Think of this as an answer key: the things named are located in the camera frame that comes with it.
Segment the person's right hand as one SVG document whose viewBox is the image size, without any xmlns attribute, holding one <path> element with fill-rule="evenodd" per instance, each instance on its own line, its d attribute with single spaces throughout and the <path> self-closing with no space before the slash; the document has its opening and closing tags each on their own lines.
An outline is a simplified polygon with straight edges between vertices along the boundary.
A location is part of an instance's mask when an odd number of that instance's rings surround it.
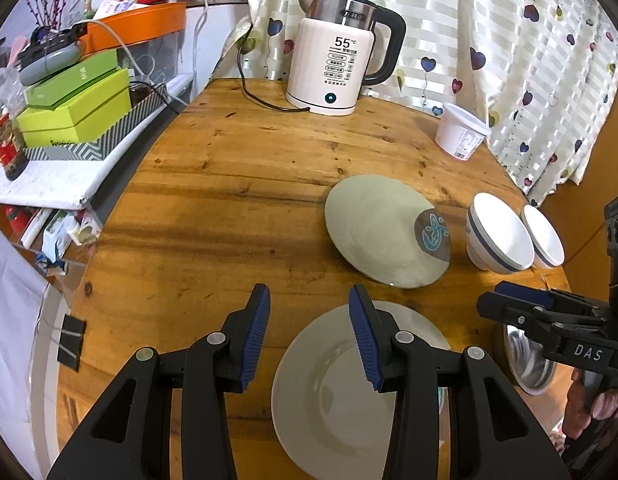
<svg viewBox="0 0 618 480">
<path fill-rule="evenodd" d="M 600 448 L 604 448 L 618 432 L 618 389 L 602 392 L 588 403 L 582 377 L 582 370 L 572 370 L 572 384 L 567 393 L 562 425 L 563 433 L 568 438 L 578 439 L 594 420 L 609 420 L 610 424 L 600 440 Z"/>
</svg>

